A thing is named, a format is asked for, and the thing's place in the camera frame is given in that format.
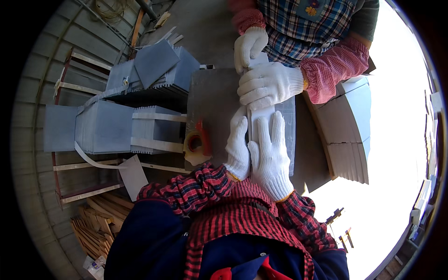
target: blue plaid apron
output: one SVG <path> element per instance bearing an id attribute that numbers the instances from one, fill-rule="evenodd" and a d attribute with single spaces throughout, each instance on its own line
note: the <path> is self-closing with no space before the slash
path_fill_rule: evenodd
<path id="1" fill-rule="evenodd" d="M 345 38 L 357 0 L 258 0 L 266 20 L 270 61 L 289 67 L 322 55 Z"/>

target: red plaid shirt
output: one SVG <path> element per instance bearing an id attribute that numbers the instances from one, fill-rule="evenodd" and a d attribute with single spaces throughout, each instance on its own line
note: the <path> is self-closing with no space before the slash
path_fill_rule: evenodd
<path id="1" fill-rule="evenodd" d="M 169 185 L 151 183 L 144 186 L 137 200 L 157 198 L 167 201 L 175 214 L 193 219 L 187 241 L 185 279 L 197 279 L 204 245 L 223 235 L 243 233 L 275 239 L 298 248 L 304 254 L 304 278 L 312 279 L 311 254 L 336 249 L 327 225 L 314 217 L 314 202 L 296 192 L 275 204 L 249 179 L 235 183 L 221 165 L 210 163 L 187 176 L 177 176 Z M 264 206 L 267 211 L 253 206 Z"/>

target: flower embroidery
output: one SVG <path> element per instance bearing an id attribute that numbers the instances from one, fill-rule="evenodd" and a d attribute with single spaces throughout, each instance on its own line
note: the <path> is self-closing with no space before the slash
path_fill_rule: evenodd
<path id="1" fill-rule="evenodd" d="M 318 0 L 309 0 L 308 3 L 310 3 L 310 7 L 315 9 L 319 8 L 320 6 Z"/>
<path id="2" fill-rule="evenodd" d="M 317 13 L 316 9 L 314 9 L 314 8 L 311 7 L 311 6 L 310 6 L 310 7 L 307 7 L 307 8 L 305 9 L 305 12 L 307 12 L 309 16 L 315 16 L 316 13 Z"/>

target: red collar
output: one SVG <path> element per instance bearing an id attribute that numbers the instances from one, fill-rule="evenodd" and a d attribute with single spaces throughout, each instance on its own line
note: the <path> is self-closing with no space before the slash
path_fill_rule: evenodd
<path id="1" fill-rule="evenodd" d="M 274 270 L 269 265 L 269 256 L 266 256 L 266 258 L 264 259 L 264 262 L 262 263 L 262 265 L 259 268 L 264 269 L 269 280 L 292 280 L 291 278 L 287 277 L 286 275 L 281 274 L 277 270 Z M 230 267 L 226 267 L 226 268 L 217 270 L 210 277 L 210 280 L 231 280 L 231 279 L 232 279 L 232 270 Z"/>

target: yellow cuff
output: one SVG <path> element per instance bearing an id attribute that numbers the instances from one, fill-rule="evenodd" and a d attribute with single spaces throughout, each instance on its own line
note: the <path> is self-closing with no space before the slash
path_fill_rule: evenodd
<path id="1" fill-rule="evenodd" d="M 285 201 L 286 199 L 288 199 L 289 198 L 289 196 L 290 195 L 292 195 L 293 194 L 293 192 L 294 192 L 294 190 L 292 191 L 292 192 L 290 192 L 285 198 L 282 198 L 282 199 L 280 199 L 279 201 L 275 201 L 275 203 L 280 203 L 280 202 L 283 202 L 283 201 Z"/>
<path id="2" fill-rule="evenodd" d="M 238 179 L 238 177 L 236 177 L 235 175 L 233 175 L 232 173 L 230 173 L 229 171 L 227 171 L 227 173 L 229 173 L 230 175 L 232 175 L 233 178 L 235 178 L 237 181 L 241 182 L 240 179 Z"/>

